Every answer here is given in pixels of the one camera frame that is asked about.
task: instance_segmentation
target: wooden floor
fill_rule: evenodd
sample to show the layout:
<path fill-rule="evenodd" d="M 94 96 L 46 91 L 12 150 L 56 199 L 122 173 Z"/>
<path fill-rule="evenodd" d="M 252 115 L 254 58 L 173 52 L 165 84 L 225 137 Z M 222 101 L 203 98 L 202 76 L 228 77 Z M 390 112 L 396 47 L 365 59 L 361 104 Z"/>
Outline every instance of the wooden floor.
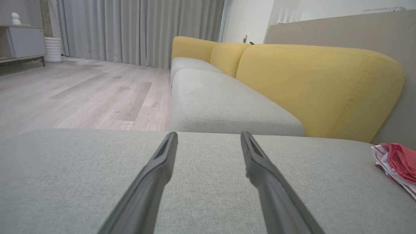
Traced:
<path fill-rule="evenodd" d="M 47 128 L 168 130 L 170 70 L 67 58 L 9 73 L 0 76 L 0 141 Z"/>

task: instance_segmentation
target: white wall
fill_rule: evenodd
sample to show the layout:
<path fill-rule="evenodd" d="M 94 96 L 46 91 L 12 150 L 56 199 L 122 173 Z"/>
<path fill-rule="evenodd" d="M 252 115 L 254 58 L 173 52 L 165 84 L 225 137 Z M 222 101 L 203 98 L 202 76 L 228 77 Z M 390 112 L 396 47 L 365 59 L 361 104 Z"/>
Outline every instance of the white wall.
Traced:
<path fill-rule="evenodd" d="M 243 34 L 256 44 L 263 43 L 274 0 L 231 0 L 223 42 L 243 42 Z"/>
<path fill-rule="evenodd" d="M 11 24 L 11 14 L 20 15 L 22 24 L 42 27 L 39 0 L 0 0 L 0 23 Z"/>
<path fill-rule="evenodd" d="M 416 0 L 299 0 L 300 20 L 358 15 L 362 10 L 404 7 L 416 9 Z"/>

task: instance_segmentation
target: ribbed white vase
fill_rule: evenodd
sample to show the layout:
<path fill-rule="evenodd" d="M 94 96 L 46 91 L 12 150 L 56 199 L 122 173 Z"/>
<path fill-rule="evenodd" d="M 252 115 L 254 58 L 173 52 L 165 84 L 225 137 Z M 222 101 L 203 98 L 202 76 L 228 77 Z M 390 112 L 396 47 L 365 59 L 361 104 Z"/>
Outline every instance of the ribbed white vase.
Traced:
<path fill-rule="evenodd" d="M 45 62 L 62 62 L 61 38 L 45 37 L 46 53 Z"/>

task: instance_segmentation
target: yellow cushion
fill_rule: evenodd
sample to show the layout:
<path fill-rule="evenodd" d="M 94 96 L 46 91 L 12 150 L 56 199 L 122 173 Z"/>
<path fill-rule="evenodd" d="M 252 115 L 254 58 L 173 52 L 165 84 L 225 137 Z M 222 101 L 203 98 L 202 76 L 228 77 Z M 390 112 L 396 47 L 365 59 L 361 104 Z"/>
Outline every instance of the yellow cushion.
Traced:
<path fill-rule="evenodd" d="M 252 45 L 236 79 L 297 117 L 309 137 L 370 142 L 403 87 L 401 65 L 369 50 Z"/>
<path fill-rule="evenodd" d="M 212 49 L 210 64 L 235 78 L 241 55 L 248 46 L 250 44 L 218 43 Z"/>
<path fill-rule="evenodd" d="M 212 48 L 217 44 L 218 42 L 177 36 L 173 39 L 172 59 L 188 57 L 210 62 Z"/>

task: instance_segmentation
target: gray seat cushion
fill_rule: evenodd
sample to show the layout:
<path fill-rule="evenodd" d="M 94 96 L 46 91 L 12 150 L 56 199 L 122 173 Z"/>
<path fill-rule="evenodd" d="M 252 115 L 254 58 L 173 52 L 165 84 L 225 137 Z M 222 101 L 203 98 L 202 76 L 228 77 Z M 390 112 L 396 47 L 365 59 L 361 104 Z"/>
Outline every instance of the gray seat cushion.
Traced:
<path fill-rule="evenodd" d="M 0 144 L 0 233 L 97 233 L 166 133 L 51 129 Z M 330 234 L 416 230 L 416 202 L 370 144 L 255 136 Z M 155 233 L 266 233 L 237 134 L 178 133 Z"/>
<path fill-rule="evenodd" d="M 176 72 L 183 68 L 194 68 L 194 69 L 200 69 L 204 71 L 222 73 L 220 69 L 216 68 L 214 65 L 211 65 L 208 62 L 205 62 L 199 59 L 194 59 L 194 58 L 176 57 L 172 59 L 171 86 L 173 84 L 173 78 L 175 77 Z"/>
<path fill-rule="evenodd" d="M 231 76 L 182 69 L 172 88 L 171 130 L 303 136 L 288 111 Z"/>

